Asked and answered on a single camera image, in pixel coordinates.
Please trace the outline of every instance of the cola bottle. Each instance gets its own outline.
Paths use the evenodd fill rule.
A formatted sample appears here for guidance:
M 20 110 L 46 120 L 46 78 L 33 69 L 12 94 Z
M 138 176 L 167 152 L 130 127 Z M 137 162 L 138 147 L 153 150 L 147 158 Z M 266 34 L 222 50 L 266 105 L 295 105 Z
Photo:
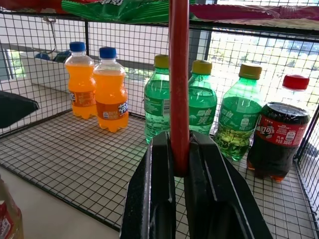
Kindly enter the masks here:
M 280 182 L 289 172 L 310 120 L 303 98 L 308 83 L 309 78 L 286 75 L 276 100 L 262 108 L 247 156 L 255 176 Z

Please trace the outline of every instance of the metal hook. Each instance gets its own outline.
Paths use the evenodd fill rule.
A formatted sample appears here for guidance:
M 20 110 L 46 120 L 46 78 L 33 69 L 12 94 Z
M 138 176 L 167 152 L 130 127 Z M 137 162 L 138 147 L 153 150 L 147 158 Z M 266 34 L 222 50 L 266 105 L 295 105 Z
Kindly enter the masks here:
M 34 51 L 42 53 L 42 54 L 51 54 L 56 50 L 56 39 L 55 39 L 55 32 L 54 32 L 54 26 L 53 24 L 56 23 L 56 18 L 54 17 L 53 20 L 49 20 L 49 18 L 47 16 L 43 17 L 43 20 L 46 21 L 46 24 L 50 24 L 51 26 L 51 30 L 52 30 L 52 34 L 53 34 L 53 41 L 54 41 L 54 48 L 53 50 L 49 51 L 49 52 L 44 52 L 44 51 L 39 51 L 37 49 L 32 48 Z

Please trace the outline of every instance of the blue bottle cap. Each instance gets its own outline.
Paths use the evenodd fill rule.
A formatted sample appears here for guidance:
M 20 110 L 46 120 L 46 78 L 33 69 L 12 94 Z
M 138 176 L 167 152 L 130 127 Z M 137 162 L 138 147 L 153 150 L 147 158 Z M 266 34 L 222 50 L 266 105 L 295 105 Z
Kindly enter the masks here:
M 116 48 L 114 47 L 101 47 L 100 57 L 103 59 L 114 59 L 116 58 Z
M 85 51 L 85 44 L 82 41 L 70 42 L 70 50 L 73 52 Z

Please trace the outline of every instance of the orange soda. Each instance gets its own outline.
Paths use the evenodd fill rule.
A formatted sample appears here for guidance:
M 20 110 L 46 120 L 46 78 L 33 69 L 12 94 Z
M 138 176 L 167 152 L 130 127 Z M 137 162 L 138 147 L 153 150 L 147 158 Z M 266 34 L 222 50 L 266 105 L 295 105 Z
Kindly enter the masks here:
M 71 42 L 72 55 L 66 60 L 73 114 L 84 119 L 96 116 L 94 61 L 85 54 L 84 42 Z
M 93 71 L 98 122 L 100 128 L 116 132 L 120 127 L 125 128 L 129 121 L 125 69 L 116 62 L 115 48 L 100 48 L 100 58 L 100 64 Z

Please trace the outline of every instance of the sprite bottle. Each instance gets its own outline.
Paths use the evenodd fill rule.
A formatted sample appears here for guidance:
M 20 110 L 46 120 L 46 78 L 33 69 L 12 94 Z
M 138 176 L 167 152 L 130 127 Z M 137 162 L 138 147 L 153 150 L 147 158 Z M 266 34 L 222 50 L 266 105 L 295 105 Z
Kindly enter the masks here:
M 196 60 L 188 81 L 189 129 L 209 135 L 214 122 L 217 96 L 211 87 L 212 64 Z
M 219 112 L 215 142 L 222 154 L 241 160 L 246 153 L 262 108 L 257 80 L 260 65 L 244 63 L 240 67 L 239 81 L 224 95 Z
M 144 88 L 146 142 L 163 131 L 169 131 L 169 60 L 155 56 L 155 71 Z

